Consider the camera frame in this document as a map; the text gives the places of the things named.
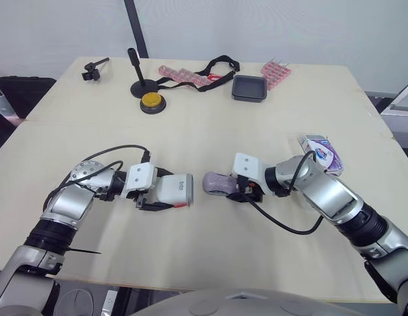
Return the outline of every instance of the yellow button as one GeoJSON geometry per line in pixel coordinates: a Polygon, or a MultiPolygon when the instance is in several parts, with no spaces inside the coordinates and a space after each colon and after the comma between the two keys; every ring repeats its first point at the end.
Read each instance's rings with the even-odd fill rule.
{"type": "Polygon", "coordinates": [[[161,103],[161,95],[157,92],[148,92],[142,96],[142,104],[146,107],[157,107],[161,103]]]}

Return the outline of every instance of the round black base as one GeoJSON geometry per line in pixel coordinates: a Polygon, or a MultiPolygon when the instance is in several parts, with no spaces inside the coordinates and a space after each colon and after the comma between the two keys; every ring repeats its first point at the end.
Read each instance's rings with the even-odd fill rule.
{"type": "Polygon", "coordinates": [[[157,82],[151,79],[145,79],[145,86],[142,86],[139,81],[135,82],[131,86],[131,93],[134,97],[140,99],[145,93],[148,92],[157,92],[158,91],[158,84],[157,82]]]}
{"type": "Polygon", "coordinates": [[[161,96],[161,103],[156,107],[146,107],[145,105],[142,104],[142,100],[139,104],[142,112],[145,112],[146,114],[157,114],[165,109],[165,99],[163,98],[163,96],[161,96]]]}

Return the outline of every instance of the black cable tie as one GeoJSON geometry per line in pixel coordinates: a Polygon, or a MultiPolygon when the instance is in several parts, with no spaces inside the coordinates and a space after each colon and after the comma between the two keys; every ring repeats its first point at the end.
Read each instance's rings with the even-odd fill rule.
{"type": "Polygon", "coordinates": [[[67,248],[66,251],[76,251],[76,252],[85,252],[85,253],[94,253],[97,255],[101,255],[101,252],[91,251],[91,250],[83,250],[83,249],[76,249],[76,248],[67,248]]]}

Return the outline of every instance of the white wall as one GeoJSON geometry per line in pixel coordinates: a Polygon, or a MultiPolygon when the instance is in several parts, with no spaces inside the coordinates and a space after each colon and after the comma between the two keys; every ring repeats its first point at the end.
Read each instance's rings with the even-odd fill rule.
{"type": "Polygon", "coordinates": [[[408,84],[408,0],[136,0],[150,57],[347,65],[362,89],[408,84]]]}
{"type": "MultiPolygon", "coordinates": [[[[365,91],[408,83],[408,0],[136,0],[150,57],[341,64],[365,91]]],[[[135,47],[123,0],[0,0],[0,76],[58,78],[135,47]]]]}
{"type": "Polygon", "coordinates": [[[0,0],[0,76],[58,78],[78,56],[136,47],[123,0],[0,0]]]}

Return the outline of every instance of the red tip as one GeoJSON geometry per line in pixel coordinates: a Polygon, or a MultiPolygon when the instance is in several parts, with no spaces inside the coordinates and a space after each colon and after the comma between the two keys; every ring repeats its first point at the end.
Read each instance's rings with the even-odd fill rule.
{"type": "Polygon", "coordinates": [[[175,205],[174,207],[178,208],[178,207],[184,207],[184,206],[188,206],[188,203],[178,204],[178,205],[175,205]]]}

